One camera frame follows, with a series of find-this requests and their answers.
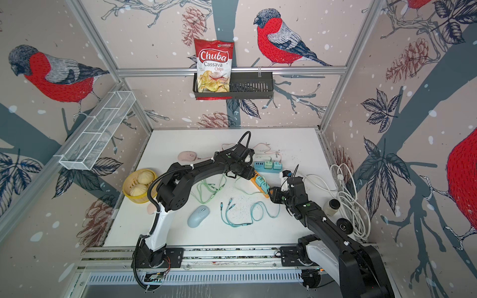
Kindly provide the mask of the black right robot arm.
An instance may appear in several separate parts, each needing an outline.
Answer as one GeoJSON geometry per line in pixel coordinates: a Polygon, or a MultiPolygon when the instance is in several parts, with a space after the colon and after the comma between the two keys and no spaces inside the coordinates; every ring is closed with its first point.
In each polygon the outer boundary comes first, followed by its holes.
{"type": "Polygon", "coordinates": [[[344,298],[393,298],[395,292],[377,249],[350,238],[344,224],[331,221],[322,208],[309,200],[303,178],[285,170],[286,186],[272,187],[269,197],[312,234],[303,237],[303,263],[318,264],[339,285],[344,298]]]}

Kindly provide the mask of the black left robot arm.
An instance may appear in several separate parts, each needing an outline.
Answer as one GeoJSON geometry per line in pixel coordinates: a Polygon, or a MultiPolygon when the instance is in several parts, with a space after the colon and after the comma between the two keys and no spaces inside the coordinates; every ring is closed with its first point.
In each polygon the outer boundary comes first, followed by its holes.
{"type": "Polygon", "coordinates": [[[168,262],[166,239],[175,212],[188,202],[192,187],[215,175],[245,180],[255,176],[252,166],[254,150],[249,147],[251,136],[250,131],[245,132],[231,148],[217,151],[205,161],[190,165],[174,163],[168,171],[152,181],[147,190],[147,199],[156,208],[154,221],[148,234],[139,235],[132,254],[135,281],[145,292],[154,292],[160,286],[145,284],[139,277],[137,265],[141,258],[150,268],[158,268],[163,262],[168,262]]]}

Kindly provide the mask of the orange power strip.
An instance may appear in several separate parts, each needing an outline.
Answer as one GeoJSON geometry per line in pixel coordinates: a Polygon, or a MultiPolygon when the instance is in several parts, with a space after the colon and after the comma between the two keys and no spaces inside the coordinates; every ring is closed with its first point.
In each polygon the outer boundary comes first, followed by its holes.
{"type": "Polygon", "coordinates": [[[250,180],[253,185],[262,193],[266,198],[269,198],[270,186],[267,183],[266,179],[260,175],[258,172],[255,172],[254,177],[250,180]]]}

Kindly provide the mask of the light blue computer mouse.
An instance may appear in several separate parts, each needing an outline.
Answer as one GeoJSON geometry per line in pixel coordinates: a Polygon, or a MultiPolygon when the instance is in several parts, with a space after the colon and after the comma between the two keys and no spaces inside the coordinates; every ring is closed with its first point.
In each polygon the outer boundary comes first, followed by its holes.
{"type": "Polygon", "coordinates": [[[210,215],[209,207],[205,205],[199,206],[193,211],[187,220],[187,225],[189,228],[197,228],[202,223],[202,221],[210,215]]]}

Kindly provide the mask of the teal charger plug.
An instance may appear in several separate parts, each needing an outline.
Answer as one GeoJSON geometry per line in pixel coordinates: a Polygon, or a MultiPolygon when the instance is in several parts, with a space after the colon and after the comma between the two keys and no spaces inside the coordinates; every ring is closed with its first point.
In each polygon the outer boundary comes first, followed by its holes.
{"type": "Polygon", "coordinates": [[[255,182],[257,184],[257,186],[264,192],[264,193],[268,193],[270,187],[268,185],[268,183],[266,182],[266,179],[261,176],[261,175],[258,175],[255,177],[255,182]]]}

